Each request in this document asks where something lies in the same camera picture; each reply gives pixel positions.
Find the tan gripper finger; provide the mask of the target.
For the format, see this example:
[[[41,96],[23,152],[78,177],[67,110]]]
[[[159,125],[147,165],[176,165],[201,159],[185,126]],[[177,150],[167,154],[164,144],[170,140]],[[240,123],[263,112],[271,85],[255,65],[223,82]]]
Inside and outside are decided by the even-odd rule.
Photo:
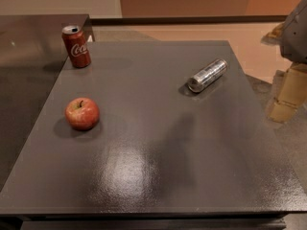
[[[266,38],[269,39],[280,39],[284,30],[284,24],[280,23],[275,26],[270,32],[266,34]]]
[[[293,63],[286,72],[275,72],[272,98],[268,102],[269,119],[277,123],[286,123],[306,101],[306,63]]]

